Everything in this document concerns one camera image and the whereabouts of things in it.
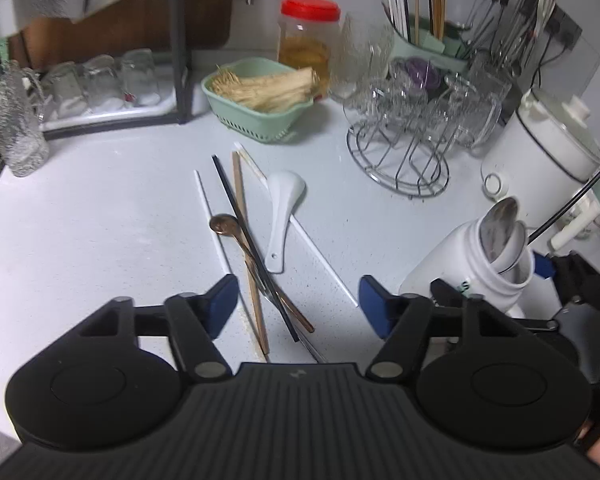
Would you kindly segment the white patterned chopstick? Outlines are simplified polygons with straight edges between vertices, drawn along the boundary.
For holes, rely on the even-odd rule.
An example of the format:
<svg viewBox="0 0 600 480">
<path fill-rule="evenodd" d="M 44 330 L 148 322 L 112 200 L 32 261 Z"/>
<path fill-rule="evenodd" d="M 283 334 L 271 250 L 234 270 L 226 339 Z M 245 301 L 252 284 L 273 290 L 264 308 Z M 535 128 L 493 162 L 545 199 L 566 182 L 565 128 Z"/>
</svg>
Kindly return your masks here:
<svg viewBox="0 0 600 480">
<path fill-rule="evenodd" d="M 237 151 L 237 153 L 239 154 L 240 158 L 242 159 L 242 161 L 247 164 L 247 166 L 249 167 L 251 172 L 259 180 L 259 182 L 262 185 L 262 188 L 264 188 L 265 190 L 268 190 L 268 178 L 266 177 L 264 172 L 259 168 L 256 161 L 251 157 L 251 155 L 248 153 L 248 151 L 245 149 L 245 147 L 238 141 L 234 142 L 234 147 L 235 147 L 235 150 Z M 314 257 L 317 258 L 317 261 L 319 263 L 321 263 L 321 265 L 323 266 L 325 271 L 329 274 L 329 276 L 332 278 L 332 280 L 336 283 L 336 285 L 342 290 L 342 292 L 351 301 L 351 304 L 353 304 L 353 307 L 357 308 L 358 300 L 356 300 L 355 296 L 352 294 L 350 289 L 348 289 L 348 286 L 346 284 L 344 284 L 344 281 L 340 278 L 339 274 L 335 271 L 335 269 L 330 265 L 330 263 L 325 258 L 323 253 L 320 251 L 320 248 L 318 248 L 316 246 L 316 244 L 314 243 L 312 238 L 309 236 L 309 234 L 306 232 L 306 230 L 304 229 L 304 227 L 298 221 L 298 219 L 296 218 L 296 216 L 294 214 L 292 214 L 290 216 L 290 224 L 294 227 L 294 229 L 296 230 L 298 235 L 304 241 L 304 244 L 306 244 L 306 246 L 308 246 L 309 250 L 311 252 L 313 252 Z"/>
</svg>

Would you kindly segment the white ceramic soup spoon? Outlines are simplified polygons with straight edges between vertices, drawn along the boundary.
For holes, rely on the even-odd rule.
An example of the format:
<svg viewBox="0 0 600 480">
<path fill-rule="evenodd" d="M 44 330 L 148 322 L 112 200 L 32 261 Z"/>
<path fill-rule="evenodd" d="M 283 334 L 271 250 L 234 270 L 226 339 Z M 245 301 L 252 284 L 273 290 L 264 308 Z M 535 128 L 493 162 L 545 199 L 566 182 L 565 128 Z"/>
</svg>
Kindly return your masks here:
<svg viewBox="0 0 600 480">
<path fill-rule="evenodd" d="M 268 177 L 268 194 L 272 204 L 272 229 L 265 256 L 268 272 L 284 272 L 284 250 L 289 219 L 305 189 L 306 182 L 292 171 L 274 172 Z"/>
</svg>

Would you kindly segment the green plastic basket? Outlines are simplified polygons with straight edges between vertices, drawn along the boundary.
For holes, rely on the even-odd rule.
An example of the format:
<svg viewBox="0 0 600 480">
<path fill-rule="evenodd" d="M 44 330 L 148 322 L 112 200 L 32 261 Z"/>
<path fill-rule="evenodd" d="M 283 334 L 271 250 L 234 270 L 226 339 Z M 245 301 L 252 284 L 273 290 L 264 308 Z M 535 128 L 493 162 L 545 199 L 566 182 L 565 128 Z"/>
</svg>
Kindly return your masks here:
<svg viewBox="0 0 600 480">
<path fill-rule="evenodd" d="M 226 125 L 248 138 L 261 143 L 276 143 L 289 136 L 294 123 L 314 103 L 314 98 L 283 113 L 260 113 L 240 106 L 232 101 L 217 96 L 209 84 L 211 78 L 219 73 L 221 68 L 232 70 L 239 77 L 259 77 L 278 73 L 291 72 L 293 68 L 269 60 L 268 58 L 242 58 L 239 61 L 220 65 L 216 70 L 205 76 L 201 81 L 201 89 L 207 97 L 211 111 L 215 117 Z"/>
</svg>

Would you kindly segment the wooden cutting board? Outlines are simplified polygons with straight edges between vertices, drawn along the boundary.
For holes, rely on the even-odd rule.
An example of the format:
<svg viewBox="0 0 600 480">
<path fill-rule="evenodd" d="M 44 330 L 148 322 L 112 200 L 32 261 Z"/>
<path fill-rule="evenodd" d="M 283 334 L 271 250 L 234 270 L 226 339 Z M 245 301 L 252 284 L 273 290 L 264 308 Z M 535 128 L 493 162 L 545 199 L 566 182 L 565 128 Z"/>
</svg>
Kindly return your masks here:
<svg viewBox="0 0 600 480">
<path fill-rule="evenodd" d="M 183 0 L 189 49 L 226 44 L 232 1 Z M 170 48 L 169 0 L 121 0 L 76 24 L 37 18 L 7 44 L 11 58 L 35 70 L 139 48 L 163 51 Z"/>
</svg>

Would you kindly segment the green chopstick holder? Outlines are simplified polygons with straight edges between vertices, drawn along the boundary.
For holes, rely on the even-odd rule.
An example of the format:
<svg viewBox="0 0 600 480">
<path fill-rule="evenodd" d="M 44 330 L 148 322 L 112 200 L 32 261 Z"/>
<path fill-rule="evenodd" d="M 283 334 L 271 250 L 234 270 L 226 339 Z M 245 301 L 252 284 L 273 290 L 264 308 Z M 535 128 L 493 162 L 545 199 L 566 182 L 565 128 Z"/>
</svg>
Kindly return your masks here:
<svg viewBox="0 0 600 480">
<path fill-rule="evenodd" d="M 468 32 L 469 26 L 446 21 L 444 36 L 442 39 L 438 39 L 430 34 L 429 22 L 422 18 L 419 27 L 419 43 L 414 44 L 414 42 L 409 42 L 400 35 L 388 16 L 387 21 L 393 31 L 392 50 L 389 54 L 390 60 L 394 58 L 420 58 L 430 62 L 434 67 L 443 68 L 450 72 L 461 73 L 466 70 L 468 61 L 462 53 L 465 47 L 462 33 Z"/>
</svg>

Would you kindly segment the purple glass lid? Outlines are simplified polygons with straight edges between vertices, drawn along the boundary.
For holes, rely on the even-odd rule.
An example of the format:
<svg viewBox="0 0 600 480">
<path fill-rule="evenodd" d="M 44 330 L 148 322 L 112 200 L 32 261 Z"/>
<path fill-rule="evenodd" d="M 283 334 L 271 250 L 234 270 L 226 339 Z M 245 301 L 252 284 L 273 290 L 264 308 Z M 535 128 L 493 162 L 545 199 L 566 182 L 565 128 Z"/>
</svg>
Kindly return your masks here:
<svg viewBox="0 0 600 480">
<path fill-rule="evenodd" d="M 423 58 L 408 58 L 405 62 L 407 75 L 418 88 L 433 94 L 440 88 L 441 75 L 438 70 Z"/>
</svg>

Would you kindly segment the black chopstick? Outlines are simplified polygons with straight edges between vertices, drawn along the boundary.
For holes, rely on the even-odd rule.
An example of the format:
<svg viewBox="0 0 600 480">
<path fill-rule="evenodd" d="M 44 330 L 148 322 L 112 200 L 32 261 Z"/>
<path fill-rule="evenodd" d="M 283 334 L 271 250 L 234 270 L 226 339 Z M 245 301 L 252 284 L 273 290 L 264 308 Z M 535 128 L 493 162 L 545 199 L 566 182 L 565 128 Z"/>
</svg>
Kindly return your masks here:
<svg viewBox="0 0 600 480">
<path fill-rule="evenodd" d="M 277 290 L 275 289 L 275 286 L 272 281 L 272 278 L 270 277 L 270 274 L 268 274 L 268 271 L 265 270 L 264 263 L 258 252 L 257 245 L 253 240 L 250 229 L 248 228 L 247 221 L 245 220 L 244 215 L 240 211 L 237 198 L 232 189 L 232 186 L 230 185 L 230 180 L 228 180 L 228 177 L 226 176 L 224 168 L 219 160 L 219 157 L 216 155 L 212 155 L 211 158 L 212 158 L 213 165 L 215 166 L 215 170 L 218 173 L 221 183 L 223 185 L 227 199 L 230 202 L 230 206 L 232 206 L 232 208 L 234 210 L 234 214 L 235 214 L 238 226 L 240 226 L 240 229 L 242 230 L 242 234 L 244 234 L 247 246 L 249 247 L 250 255 L 252 255 L 252 258 L 253 258 L 254 264 L 256 265 L 256 268 L 258 270 L 260 279 L 261 279 L 265 289 L 272 295 L 272 304 L 274 304 L 274 306 L 277 308 L 277 310 L 279 310 L 279 313 L 285 322 L 285 325 L 287 327 L 288 332 L 290 333 L 292 340 L 294 342 L 299 342 L 300 341 L 299 334 L 296 331 L 296 328 L 294 327 L 294 323 L 291 321 L 289 314 L 287 313 L 285 307 L 283 306 L 282 300 L 280 300 L 279 294 L 278 294 Z"/>
<path fill-rule="evenodd" d="M 538 237 L 540 237 L 550 226 L 552 226 L 559 218 L 568 212 L 585 194 L 600 180 L 600 170 L 574 194 L 565 205 L 562 205 L 558 211 L 550 216 L 543 224 L 541 224 L 528 237 L 528 244 L 531 245 Z"/>
</svg>

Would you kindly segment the upturned drinking glass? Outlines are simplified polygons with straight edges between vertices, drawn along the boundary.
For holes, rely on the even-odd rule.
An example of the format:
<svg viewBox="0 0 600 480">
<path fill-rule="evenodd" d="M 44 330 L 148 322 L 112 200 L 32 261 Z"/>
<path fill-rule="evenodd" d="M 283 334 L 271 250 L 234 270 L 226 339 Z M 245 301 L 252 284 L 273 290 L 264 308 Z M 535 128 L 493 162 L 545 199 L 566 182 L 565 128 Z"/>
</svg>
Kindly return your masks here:
<svg viewBox="0 0 600 480">
<path fill-rule="evenodd" d="M 80 116 L 87 110 L 88 103 L 76 64 L 65 62 L 56 65 L 48 72 L 47 80 L 52 87 L 58 118 Z"/>
<path fill-rule="evenodd" d="M 114 58 L 101 54 L 83 64 L 88 104 L 94 113 L 114 112 L 124 105 L 121 81 Z"/>
<path fill-rule="evenodd" d="M 150 49 L 126 52 L 121 59 L 121 70 L 126 96 L 134 106 L 154 106 L 160 102 L 155 62 Z"/>
</svg>

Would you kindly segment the black metal shelf rack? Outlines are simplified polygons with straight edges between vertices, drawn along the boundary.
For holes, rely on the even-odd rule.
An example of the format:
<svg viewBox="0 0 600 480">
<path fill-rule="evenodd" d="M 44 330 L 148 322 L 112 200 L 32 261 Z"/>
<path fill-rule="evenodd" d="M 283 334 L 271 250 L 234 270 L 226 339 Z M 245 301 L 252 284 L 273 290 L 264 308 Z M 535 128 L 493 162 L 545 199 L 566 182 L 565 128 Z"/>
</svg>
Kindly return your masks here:
<svg viewBox="0 0 600 480">
<path fill-rule="evenodd" d="M 85 136 L 91 133 L 116 131 L 129 128 L 153 127 L 173 124 L 186 124 L 192 118 L 192 68 L 186 47 L 186 23 L 183 0 L 169 1 L 170 52 L 173 74 L 175 104 L 163 114 L 125 115 L 112 114 L 111 119 L 98 120 L 85 125 L 70 124 L 64 128 L 51 128 L 46 131 L 47 140 L 59 140 L 72 136 Z M 4 63 L 0 58 L 0 75 Z"/>
</svg>

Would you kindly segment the white ceramic utensil jar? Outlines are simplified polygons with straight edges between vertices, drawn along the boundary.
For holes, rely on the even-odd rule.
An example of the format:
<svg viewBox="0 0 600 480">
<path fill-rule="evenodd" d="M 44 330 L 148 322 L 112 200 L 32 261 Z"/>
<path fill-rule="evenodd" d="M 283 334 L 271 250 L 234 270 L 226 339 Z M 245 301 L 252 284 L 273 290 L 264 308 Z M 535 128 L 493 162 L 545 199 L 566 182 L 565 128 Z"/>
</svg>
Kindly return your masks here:
<svg viewBox="0 0 600 480">
<path fill-rule="evenodd" d="M 518 301 L 535 270 L 532 251 L 526 246 L 516 266 L 499 274 L 483 251 L 480 240 L 483 220 L 461 224 L 437 244 L 404 278 L 399 294 L 431 298 L 430 284 L 441 278 L 463 296 L 481 295 L 511 318 L 525 318 Z"/>
</svg>

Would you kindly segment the white electric cooking pot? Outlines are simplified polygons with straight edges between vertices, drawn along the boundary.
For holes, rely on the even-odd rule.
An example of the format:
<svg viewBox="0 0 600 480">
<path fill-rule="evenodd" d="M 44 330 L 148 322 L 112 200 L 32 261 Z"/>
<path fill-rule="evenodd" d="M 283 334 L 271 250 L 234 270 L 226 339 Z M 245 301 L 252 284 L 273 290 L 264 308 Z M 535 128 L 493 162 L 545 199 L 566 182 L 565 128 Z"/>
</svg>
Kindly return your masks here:
<svg viewBox="0 0 600 480">
<path fill-rule="evenodd" d="M 562 102 L 540 87 L 528 90 L 481 163 L 484 195 L 512 196 L 526 227 L 542 226 L 600 168 L 590 115 L 577 96 Z"/>
</svg>

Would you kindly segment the wall power socket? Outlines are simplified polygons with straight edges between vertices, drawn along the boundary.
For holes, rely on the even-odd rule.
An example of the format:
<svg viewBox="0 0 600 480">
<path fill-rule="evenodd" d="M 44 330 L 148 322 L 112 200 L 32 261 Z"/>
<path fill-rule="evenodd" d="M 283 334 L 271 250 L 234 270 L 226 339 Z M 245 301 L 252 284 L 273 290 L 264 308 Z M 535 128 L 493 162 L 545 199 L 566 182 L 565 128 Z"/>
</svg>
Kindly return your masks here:
<svg viewBox="0 0 600 480">
<path fill-rule="evenodd" d="M 545 30 L 567 50 L 572 50 L 582 35 L 582 27 L 560 6 L 554 7 Z"/>
</svg>

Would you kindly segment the clear textured glass cup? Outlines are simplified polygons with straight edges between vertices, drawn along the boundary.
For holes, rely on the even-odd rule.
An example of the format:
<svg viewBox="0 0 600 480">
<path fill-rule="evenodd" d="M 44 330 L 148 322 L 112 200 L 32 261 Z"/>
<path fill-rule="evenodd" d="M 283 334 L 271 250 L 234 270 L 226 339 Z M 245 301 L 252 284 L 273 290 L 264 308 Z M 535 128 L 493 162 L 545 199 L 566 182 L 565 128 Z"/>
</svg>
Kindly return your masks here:
<svg viewBox="0 0 600 480">
<path fill-rule="evenodd" d="M 393 28 L 386 20 L 347 13 L 330 64 L 329 96 L 343 103 L 366 80 L 385 77 L 393 39 Z"/>
</svg>

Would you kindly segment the hanging kitchen utensils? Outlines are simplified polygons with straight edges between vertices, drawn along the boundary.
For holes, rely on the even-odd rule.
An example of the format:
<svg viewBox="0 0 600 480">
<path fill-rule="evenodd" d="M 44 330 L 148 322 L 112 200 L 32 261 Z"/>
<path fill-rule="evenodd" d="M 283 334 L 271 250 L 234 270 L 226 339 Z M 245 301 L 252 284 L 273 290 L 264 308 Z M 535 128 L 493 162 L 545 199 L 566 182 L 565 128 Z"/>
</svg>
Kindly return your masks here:
<svg viewBox="0 0 600 480">
<path fill-rule="evenodd" d="M 476 0 L 462 37 L 460 58 L 482 52 L 497 70 L 517 78 L 531 62 L 536 44 L 558 0 Z"/>
</svg>

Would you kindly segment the textured glass pitcher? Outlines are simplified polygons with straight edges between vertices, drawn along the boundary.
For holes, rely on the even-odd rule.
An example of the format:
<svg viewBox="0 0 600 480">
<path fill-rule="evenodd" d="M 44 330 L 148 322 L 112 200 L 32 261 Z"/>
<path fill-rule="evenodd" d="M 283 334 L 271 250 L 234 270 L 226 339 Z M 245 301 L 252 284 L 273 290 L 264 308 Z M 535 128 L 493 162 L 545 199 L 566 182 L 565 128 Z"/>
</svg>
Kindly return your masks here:
<svg viewBox="0 0 600 480">
<path fill-rule="evenodd" d="M 41 130 L 44 91 L 38 76 L 16 61 L 0 73 L 0 155 L 17 178 L 27 177 L 48 159 Z"/>
</svg>

